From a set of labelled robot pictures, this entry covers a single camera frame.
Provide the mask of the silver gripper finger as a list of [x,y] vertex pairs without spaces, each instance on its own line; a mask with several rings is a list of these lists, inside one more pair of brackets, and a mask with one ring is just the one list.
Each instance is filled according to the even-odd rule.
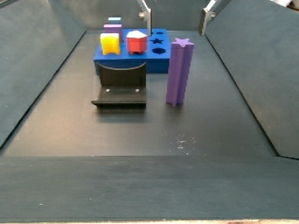
[[139,12],[139,17],[146,21],[147,25],[147,35],[152,35],[152,10],[147,6],[146,0],[136,0],[142,11]]
[[200,24],[199,24],[199,34],[203,36],[207,28],[207,24],[211,18],[215,16],[214,9],[216,8],[219,0],[210,0],[207,6],[200,11]]

